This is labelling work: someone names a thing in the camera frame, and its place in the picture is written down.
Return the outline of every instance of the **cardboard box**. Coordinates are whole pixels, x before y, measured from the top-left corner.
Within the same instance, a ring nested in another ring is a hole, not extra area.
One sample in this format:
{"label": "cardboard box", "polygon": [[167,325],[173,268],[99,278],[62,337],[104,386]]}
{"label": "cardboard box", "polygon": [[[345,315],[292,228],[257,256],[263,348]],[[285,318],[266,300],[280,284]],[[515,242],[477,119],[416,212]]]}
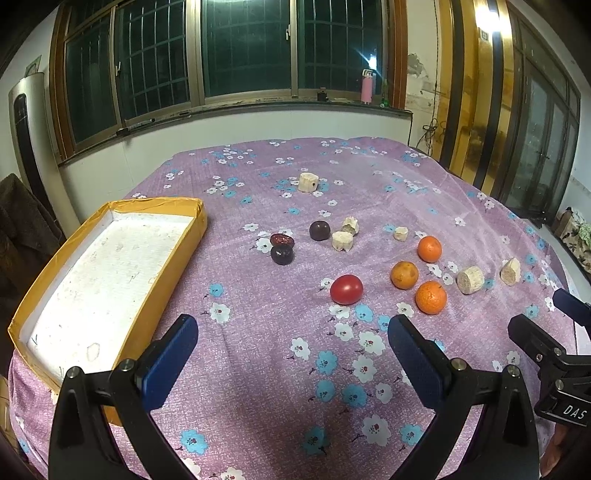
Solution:
{"label": "cardboard box", "polygon": [[[94,373],[137,359],[206,228],[199,199],[106,203],[25,295],[8,328],[17,351],[57,393],[70,367]],[[108,417],[119,424],[113,409]]]}

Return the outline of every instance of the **window glass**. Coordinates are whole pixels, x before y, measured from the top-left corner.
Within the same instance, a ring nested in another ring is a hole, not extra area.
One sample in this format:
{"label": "window glass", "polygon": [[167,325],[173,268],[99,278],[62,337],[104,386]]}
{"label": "window glass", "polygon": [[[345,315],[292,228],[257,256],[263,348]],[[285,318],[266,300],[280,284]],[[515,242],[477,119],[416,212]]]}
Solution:
{"label": "window glass", "polygon": [[202,2],[205,96],[291,87],[289,0]]}
{"label": "window glass", "polygon": [[66,44],[66,91],[75,143],[116,125],[109,75],[109,16]]}
{"label": "window glass", "polygon": [[[372,56],[381,71],[381,1],[300,0],[299,5],[299,87],[360,92]],[[377,93],[380,88],[378,77]]]}
{"label": "window glass", "polygon": [[184,0],[136,0],[115,18],[122,119],[189,101]]}

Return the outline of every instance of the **windowsill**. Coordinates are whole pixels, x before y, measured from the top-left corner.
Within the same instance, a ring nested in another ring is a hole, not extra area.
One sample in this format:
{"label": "windowsill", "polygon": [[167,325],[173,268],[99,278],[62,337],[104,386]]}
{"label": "windowsill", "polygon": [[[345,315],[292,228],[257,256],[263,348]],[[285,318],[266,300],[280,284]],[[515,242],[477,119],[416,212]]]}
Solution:
{"label": "windowsill", "polygon": [[261,111],[279,111],[279,110],[334,110],[337,109],[343,112],[355,112],[355,113],[370,113],[372,115],[382,115],[388,117],[409,119],[413,121],[413,113],[409,110],[400,110],[395,108],[382,108],[379,105],[371,104],[367,105],[355,100],[339,99],[329,102],[318,102],[315,100],[275,100],[266,102],[253,103],[251,100],[242,100],[239,102],[232,102],[227,104],[213,104],[213,105],[202,105],[196,108],[176,112],[174,115],[170,115],[165,118],[151,119],[141,122],[137,126],[130,126],[121,129],[116,135],[109,137],[95,145],[81,150],[70,158],[64,160],[59,164],[60,167],[66,166],[86,154],[91,153],[98,148],[103,148],[106,145],[117,142],[124,138],[136,134],[143,134],[149,130],[156,129],[159,127],[167,127],[172,123],[188,121],[189,119],[202,119],[212,118],[223,115],[234,115],[238,113],[250,113],[250,112],[261,112]]}

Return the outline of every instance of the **floor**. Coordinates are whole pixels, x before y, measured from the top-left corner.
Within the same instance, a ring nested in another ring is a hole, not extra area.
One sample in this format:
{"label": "floor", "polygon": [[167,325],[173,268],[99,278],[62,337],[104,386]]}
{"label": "floor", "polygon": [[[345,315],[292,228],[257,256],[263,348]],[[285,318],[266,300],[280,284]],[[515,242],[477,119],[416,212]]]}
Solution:
{"label": "floor", "polygon": [[[591,303],[591,284],[589,280],[583,275],[579,266],[575,263],[570,253],[562,242],[558,240],[547,226],[543,225],[541,229],[537,229],[539,235],[546,240],[552,248],[554,248],[558,258],[562,262],[567,271],[569,278],[569,289],[573,295],[578,297],[585,303]],[[575,325],[577,335],[577,350],[579,355],[591,355],[591,340],[584,328]]]}

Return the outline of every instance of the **window frame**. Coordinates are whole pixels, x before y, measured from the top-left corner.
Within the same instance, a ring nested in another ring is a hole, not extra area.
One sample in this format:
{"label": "window frame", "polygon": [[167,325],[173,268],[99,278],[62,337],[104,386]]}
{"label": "window frame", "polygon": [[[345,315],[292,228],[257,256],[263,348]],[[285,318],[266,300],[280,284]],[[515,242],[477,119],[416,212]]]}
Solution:
{"label": "window frame", "polygon": [[[202,54],[202,0],[186,0],[185,14],[185,58],[187,65],[187,77],[189,83],[189,101],[167,106],[152,112],[138,115],[134,118],[123,119],[119,103],[119,91],[117,85],[117,68],[115,64],[115,17],[117,9],[128,5],[134,0],[113,0],[100,10],[93,13],[74,29],[69,30],[72,8],[67,2],[63,2],[58,10],[51,38],[50,62],[49,62],[49,84],[50,84],[50,105],[54,130],[56,133],[57,146],[59,151],[58,163],[69,161],[73,157],[95,148],[105,142],[118,138],[121,134],[127,134],[137,127],[138,124],[152,121],[160,124],[162,121],[171,121],[185,118],[187,115],[200,111],[208,111],[216,108],[224,108],[229,105],[256,105],[272,102],[309,102],[316,101],[316,89],[303,89],[298,85],[298,21],[303,12],[298,12],[298,0],[289,0],[289,24],[286,27],[290,30],[290,57],[291,57],[291,85],[289,88],[278,90],[254,90],[249,92],[229,93],[217,96],[205,96],[204,70]],[[404,96],[395,99],[394,92],[400,90],[401,85],[406,83],[405,75],[396,76],[393,74],[395,64],[390,65],[389,58],[395,60],[396,65],[401,62],[406,64],[407,59],[398,58],[404,48],[396,48],[389,52],[395,42],[404,41],[398,35],[397,21],[402,24],[406,22],[406,11],[400,8],[398,0],[375,0],[381,8],[381,88],[383,94],[388,98],[393,108],[404,109]],[[66,89],[66,47],[69,41],[76,38],[85,28],[96,21],[110,15],[109,26],[109,78],[111,81],[111,96],[115,110],[116,124],[109,127],[81,142],[74,140],[72,120]],[[392,85],[388,79],[394,77]],[[327,90],[329,98],[343,99],[345,102],[359,102],[361,92],[345,92]],[[374,105],[379,105],[381,95],[374,95]]]}

